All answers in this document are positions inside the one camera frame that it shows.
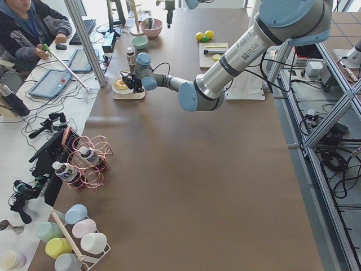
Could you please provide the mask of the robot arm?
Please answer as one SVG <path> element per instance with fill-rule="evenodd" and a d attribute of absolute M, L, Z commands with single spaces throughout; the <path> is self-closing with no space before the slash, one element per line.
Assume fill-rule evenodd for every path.
<path fill-rule="evenodd" d="M 223 89 L 271 46 L 286 42 L 305 46 L 323 42 L 331 31 L 332 1 L 261 1 L 253 25 L 204 74 L 187 81 L 156 73 L 151 57 L 140 53 L 134 72 L 123 81 L 129 89 L 166 87 L 178 93 L 186 111 L 213 111 L 224 100 Z"/>
<path fill-rule="evenodd" d="M 173 11 L 175 10 L 175 0 L 165 0 L 165 10 L 167 27 L 170 28 L 173 22 Z M 195 9 L 201 3 L 212 3 L 213 1 L 186 0 L 186 5 L 190 10 Z"/>

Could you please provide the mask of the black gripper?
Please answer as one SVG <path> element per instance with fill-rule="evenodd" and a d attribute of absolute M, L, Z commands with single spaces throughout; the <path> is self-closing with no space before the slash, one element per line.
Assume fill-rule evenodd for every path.
<path fill-rule="evenodd" d="M 121 76 L 122 76 L 122 81 L 124 82 L 124 84 L 129 89 L 132 89 L 133 93 L 143 93 L 144 92 L 141 80 L 135 78 L 135 74 L 121 72 Z"/>
<path fill-rule="evenodd" d="M 167 28 L 171 28 L 171 24 L 173 22 L 173 11 L 175 10 L 175 0 L 166 0 L 165 10 L 167 11 Z"/>

